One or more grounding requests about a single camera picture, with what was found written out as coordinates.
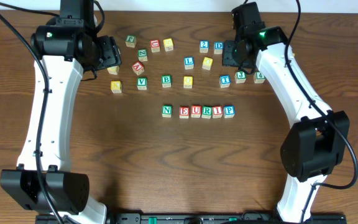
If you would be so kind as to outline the yellow o block row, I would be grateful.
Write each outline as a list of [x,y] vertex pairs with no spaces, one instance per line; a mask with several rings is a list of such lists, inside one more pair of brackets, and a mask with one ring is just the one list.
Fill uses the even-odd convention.
[[213,59],[209,57],[205,57],[203,59],[202,69],[211,70],[212,64],[213,64]]
[[183,87],[184,88],[192,88],[193,87],[193,77],[192,76],[184,76],[183,77]]

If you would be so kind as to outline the yellow S block top row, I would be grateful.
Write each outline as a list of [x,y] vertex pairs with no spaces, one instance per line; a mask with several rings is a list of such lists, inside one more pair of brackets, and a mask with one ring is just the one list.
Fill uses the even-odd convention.
[[163,39],[163,46],[166,52],[174,50],[174,44],[171,38]]

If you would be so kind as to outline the green 4 block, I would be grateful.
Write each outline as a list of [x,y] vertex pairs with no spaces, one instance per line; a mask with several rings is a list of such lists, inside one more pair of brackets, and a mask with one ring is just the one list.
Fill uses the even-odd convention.
[[259,84],[265,81],[265,76],[261,72],[254,73],[254,83]]

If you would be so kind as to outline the blue P block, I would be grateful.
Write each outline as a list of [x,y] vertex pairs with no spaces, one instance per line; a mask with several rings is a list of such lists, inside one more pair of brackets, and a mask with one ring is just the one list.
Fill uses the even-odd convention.
[[225,106],[223,109],[224,109],[224,118],[233,118],[236,114],[233,105]]

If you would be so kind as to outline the yellow C block left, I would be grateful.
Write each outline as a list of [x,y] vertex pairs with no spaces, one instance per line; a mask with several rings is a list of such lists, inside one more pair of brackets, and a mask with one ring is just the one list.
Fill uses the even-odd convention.
[[116,66],[113,66],[113,67],[108,67],[107,71],[108,71],[109,74],[117,75],[119,73],[119,66],[116,65]]

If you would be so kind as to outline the red E block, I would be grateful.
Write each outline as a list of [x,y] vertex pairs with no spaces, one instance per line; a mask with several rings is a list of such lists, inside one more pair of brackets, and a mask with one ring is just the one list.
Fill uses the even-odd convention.
[[187,106],[181,106],[179,116],[181,119],[188,119],[190,117],[190,108]]

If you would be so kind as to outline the green J block right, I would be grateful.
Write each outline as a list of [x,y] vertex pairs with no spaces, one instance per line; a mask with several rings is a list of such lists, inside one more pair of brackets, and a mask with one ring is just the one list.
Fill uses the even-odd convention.
[[247,79],[247,75],[242,71],[237,71],[235,74],[235,82],[236,84],[244,83]]

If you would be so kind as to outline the green N block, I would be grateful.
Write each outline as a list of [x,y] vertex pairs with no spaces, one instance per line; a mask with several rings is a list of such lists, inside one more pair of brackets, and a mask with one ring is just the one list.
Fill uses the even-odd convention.
[[172,117],[172,105],[163,105],[162,106],[162,117],[171,118]]

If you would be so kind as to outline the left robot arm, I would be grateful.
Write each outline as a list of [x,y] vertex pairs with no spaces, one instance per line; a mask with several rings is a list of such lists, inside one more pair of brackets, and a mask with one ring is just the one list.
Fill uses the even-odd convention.
[[37,223],[109,223],[105,204],[90,195],[87,175],[71,171],[70,131],[76,93],[86,72],[121,64],[113,37],[100,35],[97,1],[62,1],[25,46],[34,58],[29,129],[14,169],[0,184]]

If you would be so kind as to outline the green J block far left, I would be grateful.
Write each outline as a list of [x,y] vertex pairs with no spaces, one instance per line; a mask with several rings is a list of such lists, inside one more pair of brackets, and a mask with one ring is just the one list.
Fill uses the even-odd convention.
[[136,36],[135,35],[128,35],[125,40],[126,46],[130,48],[135,48],[136,46]]

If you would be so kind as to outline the green j block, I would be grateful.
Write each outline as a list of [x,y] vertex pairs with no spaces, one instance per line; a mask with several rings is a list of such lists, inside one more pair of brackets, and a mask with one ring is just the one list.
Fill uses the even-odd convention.
[[135,48],[136,46],[136,36],[135,35],[128,35],[125,40],[126,46],[130,48]]
[[247,75],[242,71],[237,71],[235,74],[235,82],[236,84],[244,83],[247,79]]

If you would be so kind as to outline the green Z block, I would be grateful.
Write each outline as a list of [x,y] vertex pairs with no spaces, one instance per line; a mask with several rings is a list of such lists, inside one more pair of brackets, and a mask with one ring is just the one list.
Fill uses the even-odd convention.
[[137,51],[138,59],[140,62],[146,62],[148,61],[148,53],[146,49],[139,49]]

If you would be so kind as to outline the green R block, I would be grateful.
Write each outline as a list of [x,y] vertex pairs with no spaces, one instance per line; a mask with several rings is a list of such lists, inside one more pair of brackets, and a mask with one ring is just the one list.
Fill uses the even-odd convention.
[[211,106],[203,106],[201,117],[204,119],[211,119],[212,117],[212,107]]

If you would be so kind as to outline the red I block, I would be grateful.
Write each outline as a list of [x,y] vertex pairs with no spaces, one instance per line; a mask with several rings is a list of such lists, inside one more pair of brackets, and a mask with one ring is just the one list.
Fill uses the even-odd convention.
[[212,118],[221,118],[223,116],[222,106],[213,106],[212,107]]

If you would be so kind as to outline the blue D block centre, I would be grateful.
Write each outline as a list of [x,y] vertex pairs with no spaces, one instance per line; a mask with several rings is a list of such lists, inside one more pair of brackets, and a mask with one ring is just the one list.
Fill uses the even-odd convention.
[[224,49],[223,42],[215,42],[214,43],[214,54],[222,54]]

